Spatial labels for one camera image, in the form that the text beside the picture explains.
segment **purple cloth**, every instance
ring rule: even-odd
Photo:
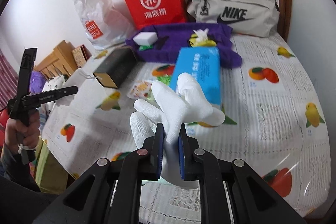
[[[29,89],[32,94],[40,93],[43,90],[46,79],[42,73],[33,70],[30,76]]]
[[[241,56],[234,52],[230,41],[232,28],[225,24],[216,23],[173,23],[152,25],[142,28],[140,32],[156,32],[158,40],[154,43],[154,48],[139,51],[133,39],[127,39],[126,44],[131,46],[139,59],[144,62],[176,63],[181,47],[188,47],[190,36],[193,30],[209,29],[208,36],[217,43],[220,53],[220,64],[225,68],[240,67],[242,64]]]

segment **blue box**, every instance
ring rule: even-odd
[[[189,73],[200,84],[205,98],[221,108],[221,65],[217,47],[182,47],[176,61],[169,87],[176,90],[177,78]]]

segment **nike swoosh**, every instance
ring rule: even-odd
[[[248,18],[248,19],[240,18],[240,19],[235,19],[235,20],[222,20],[221,15],[219,15],[218,18],[217,18],[217,23],[223,23],[223,24],[229,25],[231,23],[236,23],[236,22],[241,22],[241,21],[251,20],[251,19],[254,19],[254,18]]]

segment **person's hand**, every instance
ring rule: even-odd
[[[29,127],[26,127],[21,121],[8,119],[5,131],[5,144],[13,155],[18,154],[18,145],[16,132],[24,135],[23,145],[33,149],[37,146],[40,136],[40,113],[37,110],[32,111],[29,117]]]
[[[161,176],[168,182],[182,188],[196,188],[195,181],[185,182],[179,172],[178,137],[182,123],[205,122],[219,126],[225,120],[222,111],[212,107],[205,98],[199,83],[187,73],[179,75],[177,93],[160,81],[152,84],[152,93],[161,110],[145,100],[134,103],[137,112],[130,118],[133,138],[137,148],[143,141],[154,135],[147,119],[163,124],[166,137],[164,139],[164,156]]]

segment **pink curtain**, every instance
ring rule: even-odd
[[[6,107],[9,99],[16,96],[17,73],[0,51],[0,109]]]

